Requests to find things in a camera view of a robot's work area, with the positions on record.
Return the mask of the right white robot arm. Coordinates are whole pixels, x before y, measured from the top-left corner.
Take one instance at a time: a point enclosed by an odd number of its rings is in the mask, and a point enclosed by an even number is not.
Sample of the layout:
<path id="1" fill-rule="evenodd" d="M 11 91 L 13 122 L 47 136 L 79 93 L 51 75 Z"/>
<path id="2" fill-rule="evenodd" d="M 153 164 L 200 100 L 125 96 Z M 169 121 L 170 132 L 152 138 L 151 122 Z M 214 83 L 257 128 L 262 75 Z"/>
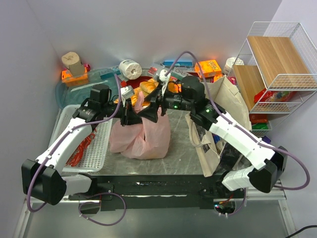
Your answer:
<path id="1" fill-rule="evenodd" d="M 221 182 L 223 186 L 230 191 L 252 186 L 263 193 L 271 192 L 286 165 L 286 158 L 278 148 L 270 148 L 240 125 L 212 100 L 207 84 L 198 78 L 184 77 L 179 93 L 168 91 L 170 81 L 164 75 L 155 76 L 154 80 L 158 86 L 145 98 L 150 104 L 138 113 L 139 116 L 157 122 L 159 109 L 162 114 L 167 109 L 189 111 L 195 124 L 224 139 L 251 163 L 245 169 L 227 172 Z"/>

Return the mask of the beige canvas tote bag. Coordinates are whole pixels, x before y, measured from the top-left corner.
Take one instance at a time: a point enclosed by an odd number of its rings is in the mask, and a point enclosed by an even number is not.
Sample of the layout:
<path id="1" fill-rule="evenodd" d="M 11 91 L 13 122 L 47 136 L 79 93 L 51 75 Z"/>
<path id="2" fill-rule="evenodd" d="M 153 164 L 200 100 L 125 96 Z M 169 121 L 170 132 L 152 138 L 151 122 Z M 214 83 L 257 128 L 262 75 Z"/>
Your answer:
<path id="1" fill-rule="evenodd" d="M 231 122 L 248 131 L 251 130 L 248 108 L 237 86 L 227 77 L 209 83 L 205 93 L 210 93 L 206 97 L 211 97 L 219 110 L 223 108 L 224 115 Z M 216 122 L 207 126 L 194 123 L 189 114 L 185 115 L 185 119 L 189 127 L 190 141 L 196 149 L 205 177 L 250 165 L 249 162 L 243 162 L 243 155 L 230 144 L 238 141 L 238 129 L 233 129 L 222 116 L 215 114 Z"/>

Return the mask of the pink plastic grocery bag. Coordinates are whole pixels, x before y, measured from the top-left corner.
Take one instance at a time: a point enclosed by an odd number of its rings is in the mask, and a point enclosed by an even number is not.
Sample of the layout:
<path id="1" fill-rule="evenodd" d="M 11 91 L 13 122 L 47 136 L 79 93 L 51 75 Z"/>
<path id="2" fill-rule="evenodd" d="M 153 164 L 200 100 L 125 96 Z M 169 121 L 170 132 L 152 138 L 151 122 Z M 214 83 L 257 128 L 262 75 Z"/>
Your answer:
<path id="1" fill-rule="evenodd" d="M 130 159 L 162 159 L 167 155 L 171 127 L 168 115 L 157 112 L 156 123 L 142 118 L 142 123 L 122 126 L 116 121 L 111 128 L 109 151 Z"/>

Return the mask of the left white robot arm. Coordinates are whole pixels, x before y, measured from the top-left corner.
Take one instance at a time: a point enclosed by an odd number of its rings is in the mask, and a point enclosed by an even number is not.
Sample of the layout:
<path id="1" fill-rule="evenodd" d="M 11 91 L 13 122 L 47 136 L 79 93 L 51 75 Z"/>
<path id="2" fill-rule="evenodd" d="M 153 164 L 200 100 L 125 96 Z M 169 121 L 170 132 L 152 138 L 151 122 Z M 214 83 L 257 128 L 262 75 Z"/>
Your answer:
<path id="1" fill-rule="evenodd" d="M 98 182 L 87 174 L 61 176 L 61 172 L 76 151 L 100 123 L 112 118 L 130 115 L 141 119 L 133 111 L 131 97 L 135 91 L 131 86 L 118 90 L 118 103 L 110 101 L 111 90 L 106 85 L 95 85 L 79 108 L 74 112 L 66 129 L 55 142 L 35 160 L 27 159 L 21 167 L 23 192 L 27 201 L 31 197 L 47 204 L 56 205 L 66 195 L 77 193 L 92 195 Z"/>

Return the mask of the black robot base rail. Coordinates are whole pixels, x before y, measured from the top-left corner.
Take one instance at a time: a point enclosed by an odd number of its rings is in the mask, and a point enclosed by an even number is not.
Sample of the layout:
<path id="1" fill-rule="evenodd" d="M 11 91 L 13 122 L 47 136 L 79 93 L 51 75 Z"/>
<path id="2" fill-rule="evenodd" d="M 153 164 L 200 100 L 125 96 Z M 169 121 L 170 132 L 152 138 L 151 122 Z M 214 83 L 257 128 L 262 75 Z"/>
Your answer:
<path id="1" fill-rule="evenodd" d="M 94 191 L 70 195 L 69 200 L 99 201 L 102 211 L 113 211 L 125 201 L 128 209 L 213 209 L 217 199 L 243 198 L 243 189 L 229 191 L 221 176 L 203 175 L 108 175 L 94 176 Z"/>

